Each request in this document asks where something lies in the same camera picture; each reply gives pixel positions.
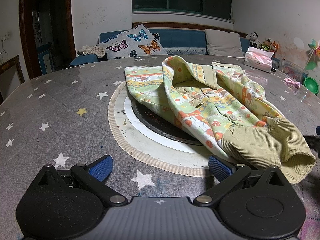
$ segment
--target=blue gripper pad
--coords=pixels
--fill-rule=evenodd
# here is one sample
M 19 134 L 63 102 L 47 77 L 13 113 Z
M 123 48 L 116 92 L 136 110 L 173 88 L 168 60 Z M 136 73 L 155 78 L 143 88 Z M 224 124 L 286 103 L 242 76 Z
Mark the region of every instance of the blue gripper pad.
M 220 182 L 232 174 L 232 170 L 229 167 L 218 161 L 213 156 L 209 157 L 209 170 Z
M 98 159 L 94 163 L 88 165 L 88 172 L 90 175 L 94 176 L 97 180 L 103 181 L 112 171 L 112 157 L 105 155 Z

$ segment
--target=stuffed animal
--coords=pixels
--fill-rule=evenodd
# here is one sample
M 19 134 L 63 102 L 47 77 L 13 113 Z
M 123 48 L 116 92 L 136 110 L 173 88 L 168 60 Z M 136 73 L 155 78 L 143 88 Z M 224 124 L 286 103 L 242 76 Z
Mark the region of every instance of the stuffed animal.
M 258 34 L 256 32 L 251 33 L 249 43 L 251 47 L 254 47 L 256 49 L 261 48 L 261 42 L 258 40 Z
M 277 52 L 278 48 L 279 48 L 279 44 L 276 41 L 274 41 L 271 45 L 271 48 L 270 48 L 270 51 L 274 52 L 273 57 L 276 56 L 276 52 Z
M 263 49 L 264 51 L 270 51 L 271 44 L 271 39 L 265 39 L 261 46 L 261 49 Z

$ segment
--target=yellow star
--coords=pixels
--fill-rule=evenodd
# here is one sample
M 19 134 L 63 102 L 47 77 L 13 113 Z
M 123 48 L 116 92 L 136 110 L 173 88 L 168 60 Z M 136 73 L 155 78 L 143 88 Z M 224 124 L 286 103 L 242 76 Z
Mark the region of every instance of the yellow star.
M 83 114 L 87 113 L 87 111 L 85 110 L 85 108 L 79 108 L 77 114 L 79 114 L 79 116 L 82 116 Z

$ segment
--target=wooden door frame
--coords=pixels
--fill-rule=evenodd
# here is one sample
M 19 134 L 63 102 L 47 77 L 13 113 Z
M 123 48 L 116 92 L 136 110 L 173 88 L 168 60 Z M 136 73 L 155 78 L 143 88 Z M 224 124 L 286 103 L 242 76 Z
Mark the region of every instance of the wooden door frame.
M 67 32 L 71 59 L 76 58 L 75 42 L 73 38 L 71 0 L 66 0 Z M 41 68 L 36 51 L 36 42 L 33 32 L 32 0 L 19 0 L 19 27 L 24 61 L 29 78 L 41 76 Z

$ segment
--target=green bowl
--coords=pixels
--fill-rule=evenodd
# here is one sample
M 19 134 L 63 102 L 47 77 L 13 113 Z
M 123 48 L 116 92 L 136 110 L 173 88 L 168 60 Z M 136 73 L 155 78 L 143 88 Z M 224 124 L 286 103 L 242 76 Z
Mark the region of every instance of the green bowl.
M 304 80 L 304 86 L 316 95 L 319 93 L 319 85 L 312 77 L 307 77 Z

